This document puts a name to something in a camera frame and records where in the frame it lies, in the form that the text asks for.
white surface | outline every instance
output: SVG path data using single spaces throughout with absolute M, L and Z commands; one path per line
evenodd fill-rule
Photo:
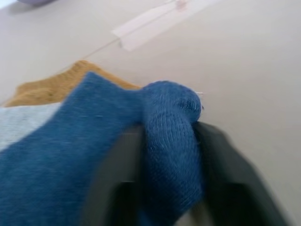
M 58 0 L 0 10 L 0 99 L 89 55 L 115 39 L 114 27 L 163 2 Z M 298 226 L 300 12 L 298 0 L 224 0 L 135 51 L 116 40 L 87 59 L 138 85 L 168 79 L 204 92 L 202 120 L 228 133 Z
M 0 9 L 0 103 L 17 85 L 53 75 L 116 40 L 114 27 L 160 3 L 134 2 L 56 0 L 38 8 L 15 2 Z

knit fabric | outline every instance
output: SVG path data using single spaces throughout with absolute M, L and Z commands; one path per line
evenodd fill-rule
M 14 97 L 7 101 L 5 107 L 20 105 L 46 105 L 63 101 L 69 93 L 82 81 L 87 72 L 95 72 L 124 89 L 139 89 L 140 87 L 126 82 L 102 68 L 78 61 L 71 69 L 50 78 L 24 83 L 16 90 Z
M 199 113 L 178 84 L 131 91 L 88 73 L 45 125 L 0 153 L 0 225 L 78 225 L 96 166 L 136 123 L 148 140 L 140 225 L 174 224 L 202 195 Z
M 0 152 L 42 126 L 60 106 L 0 107 Z

stack of socks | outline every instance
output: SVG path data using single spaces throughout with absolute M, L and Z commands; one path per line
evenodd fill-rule
M 0 152 L 42 126 L 61 106 L 62 101 L 82 81 L 87 72 L 95 72 L 124 89 L 139 89 L 101 67 L 80 60 L 49 78 L 27 82 L 16 89 L 14 97 L 0 107 Z
M 0 153 L 0 225 L 78 225 L 96 166 L 136 123 L 148 140 L 140 225 L 173 225 L 202 197 L 190 125 L 200 110 L 175 83 L 124 90 L 88 73 L 45 125 Z

sock toe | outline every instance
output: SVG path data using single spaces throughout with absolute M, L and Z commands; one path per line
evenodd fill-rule
M 156 105 L 177 107 L 190 122 L 199 119 L 202 105 L 197 94 L 191 89 L 175 82 L 157 81 L 144 87 L 141 92 L 148 98 L 145 110 Z

